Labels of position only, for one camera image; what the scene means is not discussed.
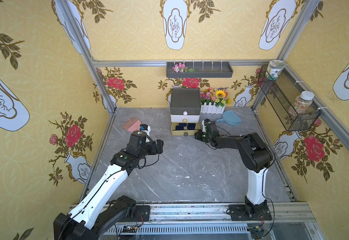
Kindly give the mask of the yellow bottom drawer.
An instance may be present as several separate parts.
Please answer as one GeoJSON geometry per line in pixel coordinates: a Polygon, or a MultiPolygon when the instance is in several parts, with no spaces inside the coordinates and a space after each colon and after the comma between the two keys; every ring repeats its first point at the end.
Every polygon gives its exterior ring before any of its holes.
{"type": "Polygon", "coordinates": [[[171,130],[173,136],[193,136],[199,130],[199,123],[187,123],[187,124],[195,124],[195,130],[187,130],[184,127],[183,131],[176,131],[175,127],[178,126],[179,123],[172,123],[171,130]]]}

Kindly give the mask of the grey top drawer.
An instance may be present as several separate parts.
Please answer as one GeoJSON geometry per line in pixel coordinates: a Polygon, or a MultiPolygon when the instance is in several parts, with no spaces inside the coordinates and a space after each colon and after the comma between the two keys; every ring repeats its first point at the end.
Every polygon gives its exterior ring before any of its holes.
{"type": "Polygon", "coordinates": [[[175,107],[170,108],[171,115],[200,115],[201,107],[175,107]]]}

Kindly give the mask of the white drawer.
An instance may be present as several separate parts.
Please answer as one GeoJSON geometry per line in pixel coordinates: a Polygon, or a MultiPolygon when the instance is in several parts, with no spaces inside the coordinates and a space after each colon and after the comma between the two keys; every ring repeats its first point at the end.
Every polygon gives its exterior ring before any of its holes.
{"type": "Polygon", "coordinates": [[[171,115],[173,123],[198,123],[200,115],[171,115]]]}

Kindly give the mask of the blue brooch box bottom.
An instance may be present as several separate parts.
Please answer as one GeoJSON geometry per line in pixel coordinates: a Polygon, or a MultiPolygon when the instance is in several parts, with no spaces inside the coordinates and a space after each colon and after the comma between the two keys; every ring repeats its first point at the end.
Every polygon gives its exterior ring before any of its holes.
{"type": "Polygon", "coordinates": [[[187,130],[195,130],[195,124],[187,124],[187,130]]]}

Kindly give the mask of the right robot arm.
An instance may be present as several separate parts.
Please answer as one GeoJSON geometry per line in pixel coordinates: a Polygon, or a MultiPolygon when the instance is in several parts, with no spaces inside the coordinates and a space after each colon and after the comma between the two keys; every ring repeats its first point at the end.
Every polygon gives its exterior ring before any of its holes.
{"type": "Polygon", "coordinates": [[[274,157],[267,145],[257,133],[232,136],[220,135],[218,131],[198,130],[194,134],[198,141],[210,144],[215,149],[238,150],[241,160],[248,171],[248,190],[245,196],[245,211],[255,215],[267,208],[265,197],[265,183],[268,169],[274,157]]]}

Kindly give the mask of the three-drawer storage cabinet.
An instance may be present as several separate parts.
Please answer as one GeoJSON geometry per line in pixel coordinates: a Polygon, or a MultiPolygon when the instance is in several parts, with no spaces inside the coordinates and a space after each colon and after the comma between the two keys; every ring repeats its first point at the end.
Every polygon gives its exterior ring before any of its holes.
{"type": "Polygon", "coordinates": [[[173,136],[193,136],[199,131],[201,112],[198,88],[173,88],[170,99],[171,131],[173,136]]]}

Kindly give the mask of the light blue dustpan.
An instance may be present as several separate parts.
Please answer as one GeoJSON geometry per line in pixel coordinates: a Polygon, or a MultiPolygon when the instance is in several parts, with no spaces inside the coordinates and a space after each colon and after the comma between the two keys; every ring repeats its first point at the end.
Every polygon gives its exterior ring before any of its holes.
{"type": "Polygon", "coordinates": [[[222,118],[217,119],[216,122],[226,123],[228,125],[238,125],[241,123],[241,119],[233,111],[225,111],[222,113],[222,118]]]}

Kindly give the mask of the flower pot white fence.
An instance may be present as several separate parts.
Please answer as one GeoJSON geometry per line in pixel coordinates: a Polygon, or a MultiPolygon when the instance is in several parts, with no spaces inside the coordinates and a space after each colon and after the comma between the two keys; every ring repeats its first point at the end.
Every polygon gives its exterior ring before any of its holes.
{"type": "Polygon", "coordinates": [[[208,88],[200,92],[201,113],[222,114],[227,105],[231,103],[227,88],[208,88]]]}

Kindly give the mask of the small pink flowers on shelf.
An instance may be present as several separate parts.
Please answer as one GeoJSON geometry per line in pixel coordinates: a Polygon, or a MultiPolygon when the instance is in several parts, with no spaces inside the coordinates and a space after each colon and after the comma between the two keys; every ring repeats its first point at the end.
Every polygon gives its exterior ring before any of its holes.
{"type": "Polygon", "coordinates": [[[195,70],[193,68],[188,68],[183,63],[175,64],[172,67],[172,70],[173,70],[174,73],[194,73],[195,72],[195,70]]]}

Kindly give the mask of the small circuit board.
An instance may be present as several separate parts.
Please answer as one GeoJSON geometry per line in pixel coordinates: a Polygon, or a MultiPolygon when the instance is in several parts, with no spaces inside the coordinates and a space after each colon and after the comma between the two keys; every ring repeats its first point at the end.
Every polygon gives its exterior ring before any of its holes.
{"type": "Polygon", "coordinates": [[[124,225],[122,229],[122,234],[136,234],[139,227],[135,225],[124,225]]]}

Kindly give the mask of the clear jar white lid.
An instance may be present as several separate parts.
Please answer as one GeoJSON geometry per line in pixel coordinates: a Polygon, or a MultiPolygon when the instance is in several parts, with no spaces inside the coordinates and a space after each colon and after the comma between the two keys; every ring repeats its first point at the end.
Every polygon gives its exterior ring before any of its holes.
{"type": "Polygon", "coordinates": [[[300,115],[304,114],[308,107],[312,104],[315,95],[310,91],[303,91],[300,95],[295,99],[293,108],[295,112],[300,115]]]}

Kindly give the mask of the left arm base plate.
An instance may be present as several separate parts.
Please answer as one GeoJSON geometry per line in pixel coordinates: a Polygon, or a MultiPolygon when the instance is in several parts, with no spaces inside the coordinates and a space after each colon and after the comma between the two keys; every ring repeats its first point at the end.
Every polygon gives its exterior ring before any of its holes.
{"type": "Polygon", "coordinates": [[[151,207],[149,205],[137,205],[133,222],[148,222],[150,220],[151,207]]]}

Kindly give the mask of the grey wall shelf tray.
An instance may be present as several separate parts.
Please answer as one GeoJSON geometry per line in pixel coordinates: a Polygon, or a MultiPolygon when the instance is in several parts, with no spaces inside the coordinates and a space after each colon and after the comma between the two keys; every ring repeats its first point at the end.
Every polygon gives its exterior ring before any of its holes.
{"type": "Polygon", "coordinates": [[[166,62],[167,78],[231,78],[233,69],[227,61],[172,61],[166,62]],[[175,64],[183,63],[188,68],[193,68],[194,73],[174,73],[172,67],[175,64]]]}

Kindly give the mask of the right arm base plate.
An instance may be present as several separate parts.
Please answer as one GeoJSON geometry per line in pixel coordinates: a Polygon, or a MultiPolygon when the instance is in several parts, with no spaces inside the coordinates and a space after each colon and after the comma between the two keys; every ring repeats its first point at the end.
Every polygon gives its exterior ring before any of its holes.
{"type": "Polygon", "coordinates": [[[271,221],[273,219],[267,204],[258,206],[229,205],[225,213],[230,216],[232,221],[271,221]]]}

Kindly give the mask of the aluminium front rail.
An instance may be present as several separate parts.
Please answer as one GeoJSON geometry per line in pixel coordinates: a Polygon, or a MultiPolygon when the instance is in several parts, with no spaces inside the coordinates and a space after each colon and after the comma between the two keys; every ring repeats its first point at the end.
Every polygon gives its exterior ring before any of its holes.
{"type": "MultiPolygon", "coordinates": [[[[184,222],[233,222],[225,212],[229,205],[243,203],[139,203],[137,205],[149,205],[151,207],[150,220],[144,224],[172,224],[184,222]]],[[[273,219],[265,221],[271,223],[315,223],[316,219],[305,202],[268,203],[268,208],[273,219]]],[[[261,221],[238,221],[242,223],[261,221]]]]}

